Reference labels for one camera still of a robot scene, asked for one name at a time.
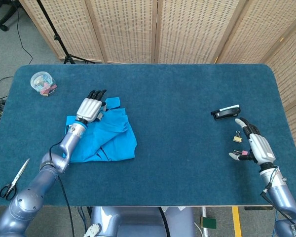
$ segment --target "black stapler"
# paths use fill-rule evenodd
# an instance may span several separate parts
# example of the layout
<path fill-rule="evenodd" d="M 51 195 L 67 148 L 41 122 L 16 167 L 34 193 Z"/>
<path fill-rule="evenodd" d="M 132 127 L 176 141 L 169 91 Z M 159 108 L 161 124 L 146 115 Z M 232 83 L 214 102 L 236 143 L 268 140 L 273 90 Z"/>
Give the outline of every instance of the black stapler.
<path fill-rule="evenodd" d="M 211 115 L 214 116 L 215 120 L 218 120 L 218 119 L 238 116 L 240 111 L 241 110 L 239 105 L 233 105 L 233 106 L 212 111 Z"/>

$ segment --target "scissors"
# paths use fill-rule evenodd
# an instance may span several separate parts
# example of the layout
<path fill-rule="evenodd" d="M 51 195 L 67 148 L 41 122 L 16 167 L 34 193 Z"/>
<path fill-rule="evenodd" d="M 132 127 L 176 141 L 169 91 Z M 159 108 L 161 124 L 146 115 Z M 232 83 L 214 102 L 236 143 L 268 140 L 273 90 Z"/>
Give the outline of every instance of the scissors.
<path fill-rule="evenodd" d="M 27 159 L 26 162 L 22 165 L 21 169 L 15 176 L 12 183 L 4 185 L 4 187 L 0 190 L 0 198 L 5 198 L 5 200 L 11 200 L 14 198 L 16 194 L 16 182 L 20 178 L 21 174 L 23 173 L 25 167 L 28 165 L 30 159 Z"/>

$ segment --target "robotic hand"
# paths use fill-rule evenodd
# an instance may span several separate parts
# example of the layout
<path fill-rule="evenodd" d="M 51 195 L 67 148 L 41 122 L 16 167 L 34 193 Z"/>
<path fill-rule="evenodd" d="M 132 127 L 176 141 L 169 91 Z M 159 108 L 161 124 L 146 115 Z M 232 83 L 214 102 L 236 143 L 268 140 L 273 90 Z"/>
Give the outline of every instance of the robotic hand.
<path fill-rule="evenodd" d="M 70 163 L 71 155 L 87 129 L 87 124 L 100 120 L 101 99 L 106 90 L 92 90 L 81 103 L 76 120 L 59 145 L 65 157 L 47 152 L 41 160 L 40 171 L 27 188 L 18 193 L 0 218 L 0 237 L 24 237 L 25 230 L 43 206 L 44 196 Z"/>
<path fill-rule="evenodd" d="M 244 118 L 236 118 L 235 121 L 243 129 L 251 149 L 248 155 L 229 155 L 235 160 L 253 160 L 261 167 L 260 176 L 266 185 L 261 196 L 286 218 L 276 221 L 275 232 L 279 237 L 296 237 L 296 203 L 279 167 L 273 164 L 276 158 L 268 141 L 261 136 L 257 127 Z"/>

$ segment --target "blue towel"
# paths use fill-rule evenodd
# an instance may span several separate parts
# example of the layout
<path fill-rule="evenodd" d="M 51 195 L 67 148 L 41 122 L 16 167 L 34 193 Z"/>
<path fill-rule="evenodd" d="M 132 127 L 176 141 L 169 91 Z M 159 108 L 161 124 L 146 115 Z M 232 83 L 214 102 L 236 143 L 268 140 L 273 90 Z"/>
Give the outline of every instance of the blue towel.
<path fill-rule="evenodd" d="M 120 107 L 118 97 L 107 98 L 107 110 L 100 122 L 88 124 L 78 142 L 71 162 L 119 161 L 135 157 L 135 134 L 128 121 L 125 108 Z M 66 127 L 75 121 L 67 116 Z"/>

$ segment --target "yellow tape line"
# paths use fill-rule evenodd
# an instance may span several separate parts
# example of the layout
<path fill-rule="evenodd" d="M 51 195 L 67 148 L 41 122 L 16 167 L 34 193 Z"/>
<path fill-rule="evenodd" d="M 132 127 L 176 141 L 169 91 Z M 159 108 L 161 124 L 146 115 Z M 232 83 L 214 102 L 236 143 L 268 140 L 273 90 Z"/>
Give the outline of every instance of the yellow tape line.
<path fill-rule="evenodd" d="M 239 211 L 237 206 L 232 206 L 232 218 L 235 227 L 235 237 L 241 237 Z"/>

